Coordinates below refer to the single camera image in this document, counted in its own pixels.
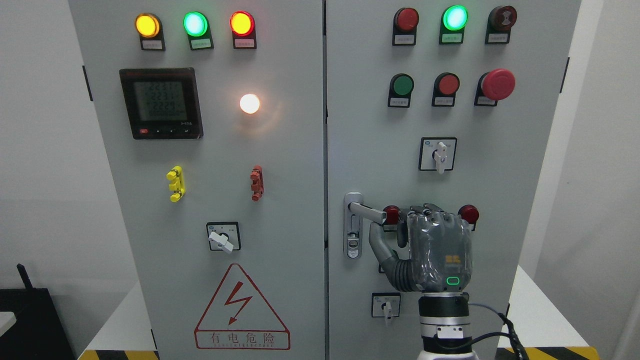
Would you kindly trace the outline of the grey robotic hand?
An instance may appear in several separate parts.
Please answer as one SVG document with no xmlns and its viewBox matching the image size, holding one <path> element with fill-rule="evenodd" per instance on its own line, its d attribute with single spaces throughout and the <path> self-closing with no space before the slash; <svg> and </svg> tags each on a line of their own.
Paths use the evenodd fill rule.
<svg viewBox="0 0 640 360">
<path fill-rule="evenodd" d="M 384 240 L 383 226 L 369 228 L 369 244 L 387 280 L 400 292 L 461 292 L 473 273 L 472 226 L 459 214 L 434 203 L 400 212 L 397 240 L 408 244 L 409 259 L 400 259 Z"/>
</svg>

